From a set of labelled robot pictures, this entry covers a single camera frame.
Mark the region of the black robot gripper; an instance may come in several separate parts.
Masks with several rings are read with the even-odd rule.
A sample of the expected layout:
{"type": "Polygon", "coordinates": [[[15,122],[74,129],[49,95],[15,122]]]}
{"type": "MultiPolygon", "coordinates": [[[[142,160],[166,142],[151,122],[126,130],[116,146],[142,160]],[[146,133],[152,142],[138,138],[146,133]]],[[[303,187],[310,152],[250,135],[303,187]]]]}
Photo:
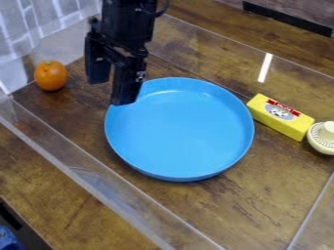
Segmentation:
{"type": "Polygon", "coordinates": [[[102,0],[102,19],[90,20],[91,31],[84,38],[84,72],[87,82],[110,80],[111,62],[104,45],[123,48],[135,57],[115,63],[111,104],[132,104],[146,77],[148,55],[146,43],[152,39],[158,0],[102,0]]]}

